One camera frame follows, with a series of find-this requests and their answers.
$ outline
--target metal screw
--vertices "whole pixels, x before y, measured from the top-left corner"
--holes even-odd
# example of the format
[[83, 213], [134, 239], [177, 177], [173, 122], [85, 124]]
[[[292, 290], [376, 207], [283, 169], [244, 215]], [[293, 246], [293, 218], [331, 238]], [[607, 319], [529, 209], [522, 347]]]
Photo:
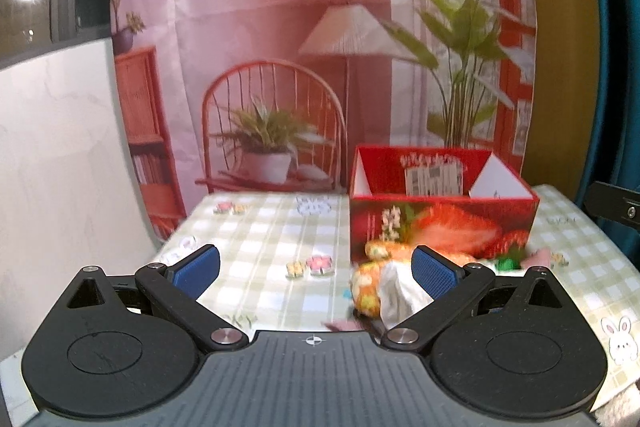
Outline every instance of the metal screw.
[[419, 335], [417, 331], [409, 328], [394, 328], [386, 334], [386, 337], [394, 344], [413, 344], [418, 340]]
[[235, 344], [242, 340], [242, 331], [234, 328], [220, 328], [211, 333], [211, 340], [217, 344]]

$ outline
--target green and white tablecloth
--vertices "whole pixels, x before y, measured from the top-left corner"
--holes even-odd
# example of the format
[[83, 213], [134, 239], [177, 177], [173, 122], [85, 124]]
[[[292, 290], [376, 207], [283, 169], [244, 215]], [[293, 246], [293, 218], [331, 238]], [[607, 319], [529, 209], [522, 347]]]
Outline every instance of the green and white tablecloth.
[[[640, 331], [640, 275], [618, 248], [578, 208], [548, 185], [536, 187], [540, 206], [529, 240], [535, 250], [550, 247], [568, 266], [554, 274], [609, 352], [601, 326], [629, 317], [631, 334]], [[250, 336], [260, 329], [321, 331], [322, 323], [350, 315], [349, 201], [346, 196], [295, 194], [212, 194], [164, 245], [156, 258], [173, 264], [212, 243], [222, 257], [220, 277], [198, 300]], [[245, 206], [244, 214], [216, 214], [219, 203]], [[315, 279], [286, 278], [286, 264], [313, 255], [331, 255], [335, 274]], [[640, 378], [638, 360], [616, 365], [594, 408]]]

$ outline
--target furry white fabric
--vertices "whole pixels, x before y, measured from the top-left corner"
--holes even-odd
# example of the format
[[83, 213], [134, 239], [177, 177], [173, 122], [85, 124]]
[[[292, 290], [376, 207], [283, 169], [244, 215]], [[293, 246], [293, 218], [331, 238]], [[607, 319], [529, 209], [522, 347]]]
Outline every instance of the furry white fabric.
[[640, 391], [633, 384], [594, 412], [602, 427], [640, 427]]

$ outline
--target red box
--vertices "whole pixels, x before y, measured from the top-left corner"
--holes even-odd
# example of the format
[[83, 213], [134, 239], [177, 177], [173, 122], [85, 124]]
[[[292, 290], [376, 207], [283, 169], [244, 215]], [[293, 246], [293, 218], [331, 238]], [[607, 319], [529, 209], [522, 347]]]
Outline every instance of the red box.
[[[462, 172], [461, 196], [406, 195], [405, 169], [452, 163]], [[385, 240], [477, 259], [500, 257], [514, 243], [524, 246], [540, 202], [487, 150], [361, 145], [350, 187], [352, 263], [367, 260], [364, 245], [383, 238], [383, 223]]]

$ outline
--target backdrop curtain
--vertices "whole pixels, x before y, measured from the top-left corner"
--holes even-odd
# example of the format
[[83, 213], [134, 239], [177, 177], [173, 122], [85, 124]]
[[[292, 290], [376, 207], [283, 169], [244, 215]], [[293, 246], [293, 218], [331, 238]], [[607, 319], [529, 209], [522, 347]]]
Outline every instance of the backdrop curtain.
[[[600, 80], [598, 99], [576, 203], [603, 181], [640, 191], [640, 0], [598, 0]], [[640, 234], [600, 220], [599, 226], [640, 264]]]

